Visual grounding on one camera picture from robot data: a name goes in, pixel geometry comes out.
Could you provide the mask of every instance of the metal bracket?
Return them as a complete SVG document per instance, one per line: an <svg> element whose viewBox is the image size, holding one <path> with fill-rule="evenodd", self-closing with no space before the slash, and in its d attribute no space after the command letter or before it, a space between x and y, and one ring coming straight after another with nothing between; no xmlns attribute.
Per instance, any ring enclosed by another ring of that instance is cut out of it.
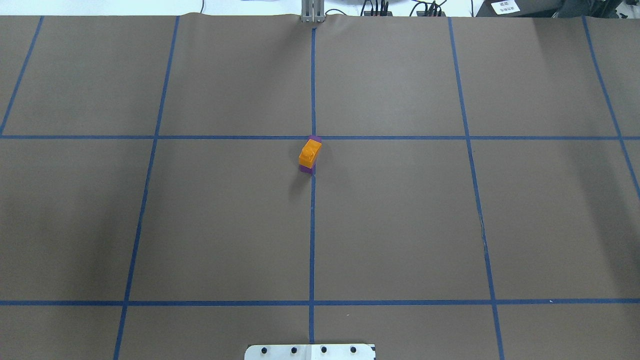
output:
<svg viewBox="0 0 640 360"><path fill-rule="evenodd" d="M244 360L375 360L369 344L252 345Z"/></svg>
<svg viewBox="0 0 640 360"><path fill-rule="evenodd" d="M302 22L324 22L324 0L302 0Z"/></svg>

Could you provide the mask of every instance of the white sticker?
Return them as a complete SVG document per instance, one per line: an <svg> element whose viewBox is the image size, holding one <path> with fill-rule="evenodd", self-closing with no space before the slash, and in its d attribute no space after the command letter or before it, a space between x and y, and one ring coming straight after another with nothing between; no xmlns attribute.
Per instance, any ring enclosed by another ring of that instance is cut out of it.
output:
<svg viewBox="0 0 640 360"><path fill-rule="evenodd" d="M516 4L515 0L499 1L497 3L491 3L491 6L493 6L495 13L498 15L503 13L515 13L520 11L520 8L518 7L518 4Z"/></svg>

